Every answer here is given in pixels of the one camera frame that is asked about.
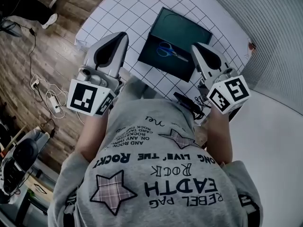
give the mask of shoe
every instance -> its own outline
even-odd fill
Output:
[[[49,18],[49,20],[42,25],[43,29],[47,29],[50,25],[52,25],[54,22],[57,21],[58,18],[58,14],[54,13],[53,15],[51,15],[51,17]]]

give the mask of person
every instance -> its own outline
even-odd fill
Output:
[[[48,226],[260,226],[258,191],[232,161],[228,115],[212,107],[204,150],[191,112],[141,99],[140,83],[126,84],[109,116],[87,117],[62,165]]]
[[[2,17],[18,16],[38,21],[43,29],[56,22],[58,15],[38,0],[0,0]]]

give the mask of corrugated panel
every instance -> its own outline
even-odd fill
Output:
[[[249,87],[303,114],[303,0],[217,0],[257,45]]]

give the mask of plaid star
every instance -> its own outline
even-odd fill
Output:
[[[179,146],[180,149],[184,149],[187,146],[196,146],[200,148],[200,146],[195,143],[195,140],[182,137],[177,131],[173,129],[170,130],[170,134],[159,134],[159,135],[167,139],[173,140]]]
[[[124,171],[121,170],[110,178],[96,175],[97,190],[90,198],[91,202],[101,202],[117,215],[121,202],[137,197],[138,195],[124,186]]]

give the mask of grid pattern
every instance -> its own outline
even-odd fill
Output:
[[[239,73],[244,64],[218,27],[190,0],[104,0],[90,15],[76,35],[76,42],[90,47],[102,37],[125,31],[129,47],[123,67],[163,97],[175,101],[174,93],[186,95],[193,101],[200,75],[194,71],[187,83],[166,72],[138,61],[148,33],[162,7],[175,11],[213,34],[210,46],[224,54],[230,66]]]

